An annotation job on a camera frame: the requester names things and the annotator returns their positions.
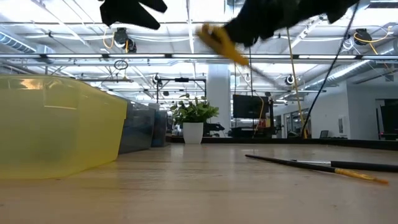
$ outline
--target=black monitor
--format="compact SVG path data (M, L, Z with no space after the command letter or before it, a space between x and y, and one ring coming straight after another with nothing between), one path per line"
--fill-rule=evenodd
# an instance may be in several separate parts
M262 96L264 107L261 117L265 118L269 111L268 97ZM262 107L262 101L259 96L233 95L234 118L252 118L258 119Z

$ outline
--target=wooden table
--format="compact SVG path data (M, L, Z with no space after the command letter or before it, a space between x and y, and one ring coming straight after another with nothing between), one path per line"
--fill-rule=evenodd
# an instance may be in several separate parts
M67 178L0 180L0 223L397 223L398 174L366 172L384 186L245 154L398 164L371 149L173 144Z

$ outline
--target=yellow translucent bin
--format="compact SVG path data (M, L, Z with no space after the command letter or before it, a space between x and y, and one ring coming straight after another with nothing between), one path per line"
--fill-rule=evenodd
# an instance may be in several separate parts
M63 177L115 160L126 109L70 78L0 75L0 179Z

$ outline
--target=potted plant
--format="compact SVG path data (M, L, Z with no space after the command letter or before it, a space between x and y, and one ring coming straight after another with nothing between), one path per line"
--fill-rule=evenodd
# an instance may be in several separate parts
M206 97L202 96L201 100L195 97L190 100L190 95L184 94L180 98L186 98L179 101L170 109L173 112L175 123L183 126L183 136L186 144L200 144L203 137L203 123L207 119L218 116L218 107L210 106L206 101Z

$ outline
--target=green leaves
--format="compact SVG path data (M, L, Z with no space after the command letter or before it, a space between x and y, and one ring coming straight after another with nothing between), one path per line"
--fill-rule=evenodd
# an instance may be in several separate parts
M173 105L170 108L173 112L173 118L176 123L201 123L206 122L209 118L218 116L218 108L210 106L210 103L205 101L206 97L201 97L201 100L204 100L203 102L199 101L197 97L195 97L194 100L190 100L189 94L180 96L180 98L183 97L188 98L187 104L183 101L179 101L176 105Z

